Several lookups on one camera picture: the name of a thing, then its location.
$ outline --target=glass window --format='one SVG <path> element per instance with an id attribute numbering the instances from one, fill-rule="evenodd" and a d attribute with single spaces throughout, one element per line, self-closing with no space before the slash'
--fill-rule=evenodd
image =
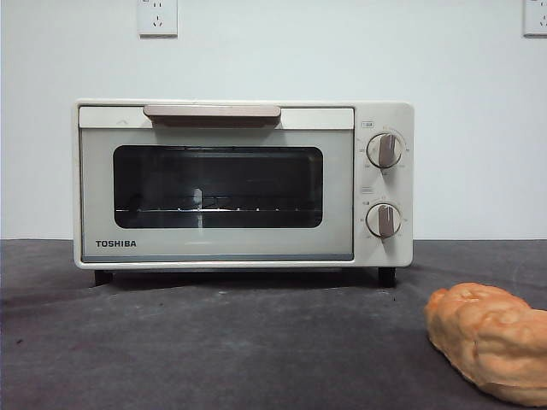
<path id="1" fill-rule="evenodd" d="M 122 228 L 312 228 L 323 215 L 313 147 L 124 145 L 114 152 Z"/>

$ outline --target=electrical socket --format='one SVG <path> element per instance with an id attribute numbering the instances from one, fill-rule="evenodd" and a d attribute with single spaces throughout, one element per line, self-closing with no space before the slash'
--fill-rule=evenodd
<path id="1" fill-rule="evenodd" d="M 547 37 L 547 0 L 524 0 L 524 37 Z"/>
<path id="2" fill-rule="evenodd" d="M 177 37 L 178 0 L 137 0 L 140 37 Z"/>

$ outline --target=control knob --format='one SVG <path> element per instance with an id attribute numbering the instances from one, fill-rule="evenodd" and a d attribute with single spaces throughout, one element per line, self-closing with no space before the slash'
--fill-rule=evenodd
<path id="1" fill-rule="evenodd" d="M 401 227 L 401 214 L 389 203 L 379 203 L 368 210 L 367 227 L 376 237 L 392 237 Z"/>
<path id="2" fill-rule="evenodd" d="M 390 132 L 376 135 L 367 146 L 368 159 L 378 168 L 393 167 L 401 159 L 401 152 L 401 143 Z"/>

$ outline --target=oven handle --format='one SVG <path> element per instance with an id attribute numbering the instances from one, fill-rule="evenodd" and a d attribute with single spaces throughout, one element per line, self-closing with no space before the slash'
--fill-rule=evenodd
<path id="1" fill-rule="evenodd" d="M 277 126 L 281 108 L 274 105 L 145 105 L 154 125 L 198 127 Z"/>

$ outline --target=bread loaf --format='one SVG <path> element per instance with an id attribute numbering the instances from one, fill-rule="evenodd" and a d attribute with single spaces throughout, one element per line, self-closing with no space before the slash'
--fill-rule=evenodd
<path id="1" fill-rule="evenodd" d="M 482 284 L 437 290 L 424 310 L 429 340 L 464 378 L 499 399 L 547 406 L 547 311 Z"/>

